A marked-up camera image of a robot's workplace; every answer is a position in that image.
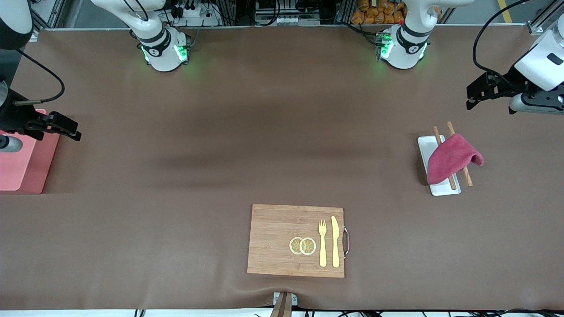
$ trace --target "wooden cutting board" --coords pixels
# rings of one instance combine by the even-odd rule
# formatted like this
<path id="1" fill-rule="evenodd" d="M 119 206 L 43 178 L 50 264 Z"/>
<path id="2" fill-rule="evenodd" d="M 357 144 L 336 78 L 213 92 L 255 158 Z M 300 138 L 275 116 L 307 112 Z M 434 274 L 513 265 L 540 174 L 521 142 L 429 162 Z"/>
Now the wooden cutting board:
<path id="1" fill-rule="evenodd" d="M 333 267 L 333 230 L 331 216 L 337 218 L 341 234 L 338 238 L 340 266 Z M 325 248 L 327 266 L 319 265 L 319 220 L 327 224 Z M 310 256 L 295 255 L 290 251 L 294 237 L 310 237 L 316 249 Z M 250 223 L 249 262 L 247 273 L 344 278 L 345 255 L 343 251 L 343 209 L 331 207 L 253 205 Z"/>

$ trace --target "brown tablecloth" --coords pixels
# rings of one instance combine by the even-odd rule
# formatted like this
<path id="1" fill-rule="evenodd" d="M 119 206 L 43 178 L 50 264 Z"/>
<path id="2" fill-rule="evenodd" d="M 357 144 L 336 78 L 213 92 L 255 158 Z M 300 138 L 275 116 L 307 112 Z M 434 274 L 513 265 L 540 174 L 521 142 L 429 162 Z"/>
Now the brown tablecloth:
<path id="1" fill-rule="evenodd" d="M 478 28 L 442 27 L 399 71 L 346 28 L 203 30 L 190 64 L 145 65 L 127 32 L 41 32 L 26 52 L 80 123 L 41 196 L 1 196 L 0 308 L 564 309 L 564 121 L 465 109 Z M 534 38 L 491 27 L 503 72 Z M 23 60 L 12 86 L 58 91 Z M 416 139 L 446 122 L 482 152 L 432 197 Z M 345 208 L 344 279 L 246 273 L 251 204 Z"/>

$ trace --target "fork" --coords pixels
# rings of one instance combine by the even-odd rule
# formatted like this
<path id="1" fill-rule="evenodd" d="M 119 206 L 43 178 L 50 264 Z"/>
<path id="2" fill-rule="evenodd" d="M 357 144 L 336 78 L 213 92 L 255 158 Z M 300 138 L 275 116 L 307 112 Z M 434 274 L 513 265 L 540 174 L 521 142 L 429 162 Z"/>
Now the fork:
<path id="1" fill-rule="evenodd" d="M 327 225 L 325 220 L 319 221 L 319 235 L 321 236 L 321 249 L 319 250 L 319 265 L 327 266 L 327 252 L 325 251 L 325 234 L 327 233 Z"/>

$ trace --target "yellow lemon slice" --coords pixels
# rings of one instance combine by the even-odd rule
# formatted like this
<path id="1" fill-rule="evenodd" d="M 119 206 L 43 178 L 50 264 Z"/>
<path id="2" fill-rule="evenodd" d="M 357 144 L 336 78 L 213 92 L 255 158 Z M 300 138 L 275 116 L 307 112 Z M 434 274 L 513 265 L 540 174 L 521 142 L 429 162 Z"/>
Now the yellow lemon slice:
<path id="1" fill-rule="evenodd" d="M 303 238 L 302 242 L 300 242 L 300 244 L 299 244 L 299 250 L 305 256 L 312 255 L 315 252 L 316 247 L 317 246 L 315 244 L 315 241 L 310 237 Z"/>
<path id="2" fill-rule="evenodd" d="M 300 255 L 302 254 L 302 251 L 299 249 L 299 245 L 302 242 L 302 238 L 300 237 L 293 237 L 290 240 L 290 251 L 292 251 L 292 253 L 294 253 L 295 255 Z"/>

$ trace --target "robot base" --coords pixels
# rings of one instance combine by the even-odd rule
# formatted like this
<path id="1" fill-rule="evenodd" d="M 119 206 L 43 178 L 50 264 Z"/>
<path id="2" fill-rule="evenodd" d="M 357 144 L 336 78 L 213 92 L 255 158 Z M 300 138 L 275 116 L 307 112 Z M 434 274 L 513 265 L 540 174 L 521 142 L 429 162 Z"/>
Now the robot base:
<path id="1" fill-rule="evenodd" d="M 181 64 L 188 64 L 188 57 L 190 55 L 190 37 L 174 28 L 166 29 L 170 32 L 171 40 L 161 56 L 152 56 L 145 49 L 142 49 L 145 53 L 147 64 L 153 66 L 159 72 L 170 72 Z"/>
<path id="2" fill-rule="evenodd" d="M 420 53 L 409 54 L 398 42 L 397 34 L 399 28 L 400 25 L 395 24 L 391 28 L 383 31 L 382 35 L 377 35 L 377 43 L 382 43 L 382 46 L 376 46 L 376 55 L 378 56 L 378 60 L 384 60 L 395 68 L 412 68 L 423 58 L 427 44 L 420 50 Z"/>

